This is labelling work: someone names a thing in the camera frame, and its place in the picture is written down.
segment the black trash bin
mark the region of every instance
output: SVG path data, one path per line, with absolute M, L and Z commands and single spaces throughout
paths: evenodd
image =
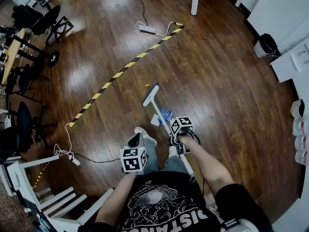
M 259 58 L 262 58 L 270 53 L 275 52 L 277 49 L 277 44 L 273 37 L 271 37 L 268 33 L 264 33 L 260 36 L 253 49 L 256 55 Z

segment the yellow and black caution tape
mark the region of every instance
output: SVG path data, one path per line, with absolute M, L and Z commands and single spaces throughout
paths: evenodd
M 121 71 L 119 71 L 116 75 L 114 75 L 100 90 L 98 93 L 96 93 L 91 100 L 82 108 L 82 110 L 75 116 L 74 120 L 69 124 L 70 127 L 72 127 L 75 122 L 83 115 L 83 113 L 91 106 L 91 104 L 101 95 L 101 93 L 108 88 L 108 86 L 116 80 L 119 76 L 121 76 L 127 69 L 129 69 L 132 65 L 134 65 L 138 60 L 146 56 L 150 51 L 156 49 L 159 47 L 164 41 L 169 40 L 171 37 L 173 37 L 176 33 L 179 33 L 183 28 L 184 25 L 174 22 L 174 25 L 180 26 L 179 28 L 175 29 L 172 33 L 170 33 L 168 36 L 165 36 L 158 44 L 153 45 L 148 49 L 148 51 L 139 54 L 136 56 L 131 62 L 129 62 L 124 68 L 122 68 Z
M 32 187 L 32 189 L 35 189 L 35 188 L 37 187 L 37 184 L 38 184 L 38 182 L 40 181 L 40 178 L 41 178 L 41 176 L 42 176 L 42 174 L 43 174 L 45 168 L 48 166 L 49 163 L 50 163 L 50 162 L 48 162 L 48 163 L 45 165 L 45 167 L 43 168 L 43 170 L 39 173 L 38 178 L 37 178 L 37 180 L 35 181 L 35 184 L 34 184 L 34 186 Z
M 41 178 L 41 176 L 42 176 L 42 174 L 43 174 L 43 171 L 39 173 L 39 176 L 38 176 L 37 180 L 35 181 L 34 186 L 32 187 L 33 189 L 37 187 L 37 184 L 38 184 L 38 182 L 40 181 L 40 178 Z

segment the white sneaker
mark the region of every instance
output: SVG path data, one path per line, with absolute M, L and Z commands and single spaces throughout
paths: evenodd
M 142 127 L 137 126 L 134 129 L 134 133 L 141 133 L 143 135 L 143 138 L 147 138 L 150 139 L 151 141 L 153 141 L 155 143 L 155 146 L 157 145 L 157 142 L 154 138 L 152 138 L 151 136 L 148 135 L 147 131 L 145 129 L 143 129 Z
M 169 147 L 169 158 L 170 158 L 170 157 L 173 157 L 173 156 L 179 157 L 179 156 L 178 156 L 178 153 L 177 153 L 176 147 L 175 147 L 175 146 L 170 146 L 170 147 Z

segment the black t-shirt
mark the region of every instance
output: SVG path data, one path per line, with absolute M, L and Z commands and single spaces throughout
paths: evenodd
M 206 208 L 200 188 L 190 176 L 178 172 L 155 172 L 134 181 L 118 229 L 105 223 L 81 226 L 79 232 L 220 232 L 220 222 Z M 215 197 L 220 217 L 246 219 L 261 232 L 272 232 L 264 211 L 244 186 L 232 184 Z

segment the jeans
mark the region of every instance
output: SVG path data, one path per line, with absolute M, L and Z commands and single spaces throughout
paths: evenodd
M 147 163 L 144 167 L 144 174 L 159 171 L 158 160 L 155 152 L 155 143 L 150 139 L 144 138 L 144 145 L 148 155 Z M 160 171 L 173 171 L 185 174 L 188 173 L 183 162 L 177 156 L 168 158 L 165 162 L 165 168 Z

